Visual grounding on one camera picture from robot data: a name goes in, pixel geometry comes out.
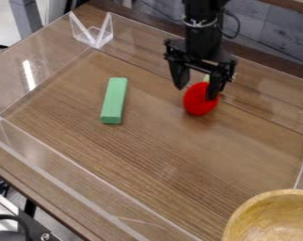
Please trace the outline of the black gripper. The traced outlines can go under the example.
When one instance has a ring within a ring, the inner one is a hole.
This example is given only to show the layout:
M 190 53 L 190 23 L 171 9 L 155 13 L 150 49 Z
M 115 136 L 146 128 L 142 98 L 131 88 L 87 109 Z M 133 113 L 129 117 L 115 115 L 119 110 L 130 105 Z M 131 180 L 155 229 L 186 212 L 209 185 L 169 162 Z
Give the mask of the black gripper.
M 174 87 L 177 89 L 185 87 L 189 82 L 190 69 L 209 73 L 205 77 L 207 83 L 205 98 L 213 101 L 221 91 L 223 78 L 227 82 L 231 81 L 237 59 L 221 46 L 207 54 L 202 54 L 199 51 L 191 53 L 185 48 L 183 39 L 166 39 L 163 46 L 163 59 L 167 61 Z

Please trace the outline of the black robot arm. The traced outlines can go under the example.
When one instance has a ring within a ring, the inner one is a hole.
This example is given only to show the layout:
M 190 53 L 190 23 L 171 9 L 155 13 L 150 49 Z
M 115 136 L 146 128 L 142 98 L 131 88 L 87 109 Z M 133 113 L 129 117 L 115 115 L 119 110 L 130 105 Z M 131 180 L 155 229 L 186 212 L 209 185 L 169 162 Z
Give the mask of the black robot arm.
M 189 82 L 190 70 L 209 75 L 205 98 L 214 100 L 231 81 L 237 59 L 222 48 L 222 25 L 229 0 L 182 0 L 183 38 L 163 41 L 174 87 Z

